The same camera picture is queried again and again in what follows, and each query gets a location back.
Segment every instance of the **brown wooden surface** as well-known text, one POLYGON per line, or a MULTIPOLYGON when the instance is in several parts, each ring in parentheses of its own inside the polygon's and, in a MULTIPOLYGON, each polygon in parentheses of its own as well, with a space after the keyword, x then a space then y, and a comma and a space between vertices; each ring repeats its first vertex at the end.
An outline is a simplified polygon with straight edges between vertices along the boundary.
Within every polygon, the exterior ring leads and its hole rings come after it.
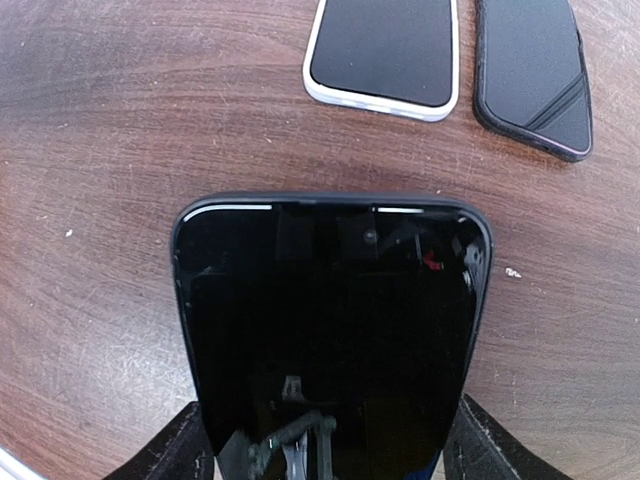
POLYGON ((574 7, 596 149, 571 166, 476 123, 470 0, 435 125, 305 94, 315 0, 0 2, 0 445, 94 479, 193 398, 167 245, 196 197, 441 192, 496 234, 467 391, 576 479, 640 478, 640 2, 574 7))

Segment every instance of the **white phone frame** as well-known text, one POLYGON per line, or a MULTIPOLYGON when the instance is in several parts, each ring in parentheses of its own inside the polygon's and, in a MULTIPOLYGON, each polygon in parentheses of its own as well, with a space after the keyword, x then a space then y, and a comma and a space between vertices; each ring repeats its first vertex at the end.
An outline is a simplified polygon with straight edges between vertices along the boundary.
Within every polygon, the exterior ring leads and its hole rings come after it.
POLYGON ((380 113, 389 113, 391 115, 400 115, 403 117, 415 118, 425 122, 438 122, 451 113, 458 103, 460 93, 460 37, 458 31, 458 6, 457 0, 451 2, 451 33, 452 33, 452 85, 451 98, 440 107, 427 107, 417 105, 415 103, 403 102, 401 100, 393 100, 390 98, 369 95, 365 93, 355 93, 336 88, 326 87, 316 82, 311 76, 311 60, 316 49, 318 41, 318 32, 324 15, 327 0, 320 0, 318 10, 313 21, 311 36, 309 37, 309 45, 302 66, 302 78, 304 79, 304 87, 307 93, 319 102, 329 103, 332 105, 342 105, 345 107, 360 108, 380 113))

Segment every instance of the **smartphone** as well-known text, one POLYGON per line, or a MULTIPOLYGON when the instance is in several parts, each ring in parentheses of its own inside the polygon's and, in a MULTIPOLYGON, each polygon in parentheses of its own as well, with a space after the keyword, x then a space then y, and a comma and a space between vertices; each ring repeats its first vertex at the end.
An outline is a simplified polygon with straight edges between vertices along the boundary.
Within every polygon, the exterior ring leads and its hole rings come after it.
POLYGON ((589 156, 591 92, 567 0, 477 0, 477 17, 480 123, 569 162, 589 156))
POLYGON ((480 213, 440 197, 223 194, 184 211, 172 251, 226 480, 431 478, 489 279, 480 213))
POLYGON ((320 0, 303 65, 320 102, 435 122, 458 101, 456 0, 320 0))

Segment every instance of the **paint chip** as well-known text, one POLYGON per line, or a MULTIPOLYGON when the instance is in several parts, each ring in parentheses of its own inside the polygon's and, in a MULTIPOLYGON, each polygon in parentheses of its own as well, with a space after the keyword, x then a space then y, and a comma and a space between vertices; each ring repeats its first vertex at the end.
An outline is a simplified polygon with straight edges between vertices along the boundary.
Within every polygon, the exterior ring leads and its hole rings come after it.
POLYGON ((509 277, 513 277, 513 278, 522 278, 522 275, 520 275, 516 270, 514 270, 511 267, 507 267, 504 269, 504 273, 507 274, 507 276, 509 277))

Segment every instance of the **white scratch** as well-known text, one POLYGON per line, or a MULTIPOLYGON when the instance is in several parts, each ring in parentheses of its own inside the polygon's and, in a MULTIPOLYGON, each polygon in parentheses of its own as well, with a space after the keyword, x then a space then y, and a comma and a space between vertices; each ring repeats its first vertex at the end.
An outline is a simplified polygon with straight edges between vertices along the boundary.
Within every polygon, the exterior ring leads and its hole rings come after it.
POLYGON ((516 270, 514 270, 511 267, 507 267, 504 269, 504 273, 507 274, 507 276, 509 277, 513 277, 513 278, 522 278, 522 275, 520 275, 516 270))

